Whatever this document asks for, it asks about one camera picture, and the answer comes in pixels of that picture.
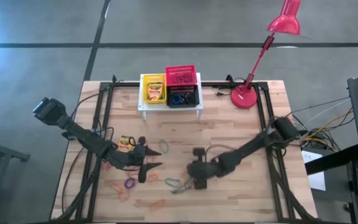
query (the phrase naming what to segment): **yellow wire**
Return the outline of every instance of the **yellow wire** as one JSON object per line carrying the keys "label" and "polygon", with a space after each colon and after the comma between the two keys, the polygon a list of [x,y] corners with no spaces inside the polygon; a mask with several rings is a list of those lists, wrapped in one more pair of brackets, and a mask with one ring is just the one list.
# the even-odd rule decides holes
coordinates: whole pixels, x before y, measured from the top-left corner
{"label": "yellow wire", "polygon": [[336,149],[334,149],[332,146],[330,146],[328,143],[324,142],[323,140],[316,139],[316,138],[312,138],[312,139],[309,139],[309,141],[318,141],[318,142],[321,142],[321,143],[323,143],[325,146],[331,148],[334,152],[337,151]]}
{"label": "yellow wire", "polygon": [[309,135],[308,137],[306,137],[304,140],[307,141],[307,140],[312,140],[313,136],[315,136],[316,134],[318,134],[320,131],[322,131],[326,126],[330,125],[332,122],[336,121],[337,119],[341,119],[343,117],[345,117],[346,115],[350,114],[350,113],[353,113],[353,111],[349,111],[347,112],[346,114],[342,114],[340,115],[339,117],[337,118],[334,118],[332,119],[331,121],[329,121],[328,123],[326,123],[323,127],[319,128],[315,133]]}

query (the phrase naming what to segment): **white shelf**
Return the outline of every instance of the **white shelf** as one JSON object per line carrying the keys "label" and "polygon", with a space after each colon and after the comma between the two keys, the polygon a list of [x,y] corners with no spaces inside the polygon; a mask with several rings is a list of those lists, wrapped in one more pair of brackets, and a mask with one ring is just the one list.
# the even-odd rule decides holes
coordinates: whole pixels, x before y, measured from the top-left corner
{"label": "white shelf", "polygon": [[170,108],[167,106],[167,103],[144,103],[143,102],[143,76],[148,74],[140,75],[140,85],[139,85],[139,104],[138,111],[143,112],[141,115],[143,119],[146,120],[146,112],[148,111],[197,111],[197,119],[200,118],[200,112],[203,107],[203,91],[201,89],[201,76],[200,73],[197,73],[197,86],[198,86],[198,99],[200,100],[199,105],[191,108]]}

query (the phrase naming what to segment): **butcher block tabletop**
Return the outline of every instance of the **butcher block tabletop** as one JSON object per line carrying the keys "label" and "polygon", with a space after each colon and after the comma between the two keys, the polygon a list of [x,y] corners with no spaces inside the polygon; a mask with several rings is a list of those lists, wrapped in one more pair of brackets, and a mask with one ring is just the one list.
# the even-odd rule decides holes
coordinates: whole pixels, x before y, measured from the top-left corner
{"label": "butcher block tabletop", "polygon": [[[291,109],[284,82],[266,82],[275,116],[287,115]],[[100,82],[84,82],[80,100],[98,93],[99,84]],[[204,190],[192,188],[182,194],[172,194],[173,187],[164,181],[166,178],[173,178],[184,183],[188,178],[186,165],[195,159],[192,153],[194,147],[207,148],[213,144],[239,147],[261,132],[257,105],[249,110],[242,110],[231,103],[230,96],[216,96],[216,92],[216,88],[203,86],[204,109],[199,120],[196,119],[195,111],[164,111],[148,113],[147,120],[144,121],[137,110],[139,87],[114,88],[108,123],[108,126],[114,128],[112,140],[118,144],[121,136],[134,136],[135,139],[145,136],[149,147],[162,153],[161,156],[148,157],[147,161],[163,164],[148,172],[144,184],[137,182],[135,187],[129,190],[125,189],[124,182],[129,176],[136,178],[136,172],[124,172],[108,164],[102,164],[94,222],[277,221],[265,149],[259,149],[244,158],[229,175],[220,179],[209,179],[208,188]],[[267,118],[262,91],[261,94]],[[78,108],[75,121],[84,128],[91,129],[97,99],[97,96],[90,98]],[[102,103],[101,122],[104,107],[105,103]],[[110,135],[111,130],[108,130],[106,136],[109,138]],[[161,140],[168,144],[166,153],[162,150],[165,151],[167,146],[160,145]],[[70,141],[51,218],[57,218],[62,214],[63,185],[68,170],[81,149],[82,146],[77,141]],[[226,150],[228,149],[215,147],[208,152],[208,158],[213,158]],[[85,158],[86,149],[81,151],[68,179],[64,209],[69,206],[80,189]],[[284,161],[291,191],[302,206],[312,216],[317,217],[299,147],[288,146]],[[84,217],[88,211],[90,192],[91,189],[85,198]],[[286,208],[282,192],[280,198],[282,207]]]}

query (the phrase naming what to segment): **gray floor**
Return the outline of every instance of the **gray floor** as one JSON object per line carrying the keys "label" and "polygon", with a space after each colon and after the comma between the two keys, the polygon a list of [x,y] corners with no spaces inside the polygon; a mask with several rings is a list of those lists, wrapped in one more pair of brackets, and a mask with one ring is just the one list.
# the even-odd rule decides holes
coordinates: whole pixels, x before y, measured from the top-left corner
{"label": "gray floor", "polygon": [[[109,42],[258,42],[282,1],[112,0],[101,37]],[[103,0],[0,0],[0,43],[92,43]],[[276,42],[358,42],[358,0],[303,0],[301,36],[277,34]],[[0,223],[49,218],[67,142],[60,131],[32,117],[44,97],[71,111],[78,101],[90,48],[0,49],[0,144],[31,153],[12,161],[1,196]],[[136,80],[168,65],[195,64],[204,80],[245,77],[260,49],[99,49],[91,80]],[[274,48],[258,80],[284,80],[293,110],[347,96],[346,79],[358,77],[358,48]],[[296,114],[307,121],[331,105]],[[309,127],[345,113],[344,103]],[[357,143],[354,123],[333,131],[341,147]],[[341,203],[315,198],[323,220],[347,221]]]}

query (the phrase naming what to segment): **purple rubber band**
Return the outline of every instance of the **purple rubber band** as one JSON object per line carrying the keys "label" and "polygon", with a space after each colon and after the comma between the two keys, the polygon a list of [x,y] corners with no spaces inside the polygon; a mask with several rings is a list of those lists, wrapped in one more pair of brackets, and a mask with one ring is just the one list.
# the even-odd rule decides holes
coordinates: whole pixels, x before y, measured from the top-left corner
{"label": "purple rubber band", "polygon": [[127,180],[125,180],[124,187],[126,189],[131,189],[131,188],[135,187],[135,183],[136,183],[136,179],[133,178],[133,177],[130,177]]}

